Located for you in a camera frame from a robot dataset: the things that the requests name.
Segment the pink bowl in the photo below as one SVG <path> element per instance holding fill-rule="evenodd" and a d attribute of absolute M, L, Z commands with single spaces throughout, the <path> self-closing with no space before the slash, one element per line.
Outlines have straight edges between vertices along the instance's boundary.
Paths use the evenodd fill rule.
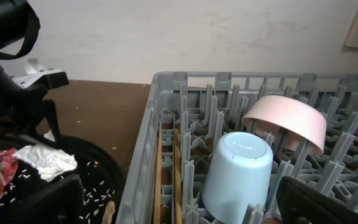
<path fill-rule="evenodd" d="M 326 135 L 326 120 L 319 111 L 298 100 L 284 96 L 264 96 L 243 117 L 248 127 L 257 119 L 256 134 L 272 133 L 277 136 L 280 127 L 288 129 L 285 148 L 296 150 L 302 138 L 312 143 L 309 154 L 322 155 Z"/>

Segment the dish rack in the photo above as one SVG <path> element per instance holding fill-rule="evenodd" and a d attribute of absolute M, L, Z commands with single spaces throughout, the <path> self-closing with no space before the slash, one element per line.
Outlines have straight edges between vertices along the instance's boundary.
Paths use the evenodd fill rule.
<path fill-rule="evenodd" d="M 189 88 L 189 80 L 205 79 L 206 88 Z M 244 131 L 242 117 L 265 95 L 281 95 L 316 108 L 327 121 L 324 154 L 298 158 L 281 149 L 273 161 L 265 210 L 248 206 L 244 222 L 280 219 L 275 193 L 290 175 L 358 213 L 358 75 L 314 73 L 161 72 L 153 77 L 131 168 L 116 223 L 150 223 L 153 214 L 157 135 L 162 128 L 161 206 L 174 223 L 175 128 L 180 129 L 182 219 L 186 224 L 218 221 L 202 203 L 209 160 L 224 133 Z M 261 136 L 272 145 L 277 136 Z"/>

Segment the black strap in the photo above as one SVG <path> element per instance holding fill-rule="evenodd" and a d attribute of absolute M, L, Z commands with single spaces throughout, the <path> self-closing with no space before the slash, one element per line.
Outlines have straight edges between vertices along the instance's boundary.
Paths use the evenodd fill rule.
<path fill-rule="evenodd" d="M 34 46 L 35 41 L 37 41 L 38 32 L 41 27 L 40 21 L 30 5 L 28 5 L 28 7 L 27 28 L 25 30 L 24 41 L 21 49 L 16 55 L 0 52 L 0 60 L 13 60 L 27 55 Z"/>

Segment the brown table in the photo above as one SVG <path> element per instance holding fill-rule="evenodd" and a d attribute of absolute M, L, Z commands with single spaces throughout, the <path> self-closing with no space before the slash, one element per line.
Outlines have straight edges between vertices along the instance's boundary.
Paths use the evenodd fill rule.
<path fill-rule="evenodd" d="M 60 131 L 106 150 L 127 175 L 150 85 L 70 80 L 45 99 L 57 106 Z M 40 130 L 48 131 L 45 123 Z"/>

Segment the white wall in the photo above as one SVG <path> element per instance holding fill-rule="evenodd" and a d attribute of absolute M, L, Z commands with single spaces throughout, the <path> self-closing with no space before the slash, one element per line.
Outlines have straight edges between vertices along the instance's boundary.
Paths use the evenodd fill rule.
<path fill-rule="evenodd" d="M 174 70 L 358 73 L 358 52 L 342 47 L 358 0 L 29 2 L 42 28 L 28 57 L 70 79 L 150 83 Z M 1 63 L 20 75 L 22 61 Z"/>

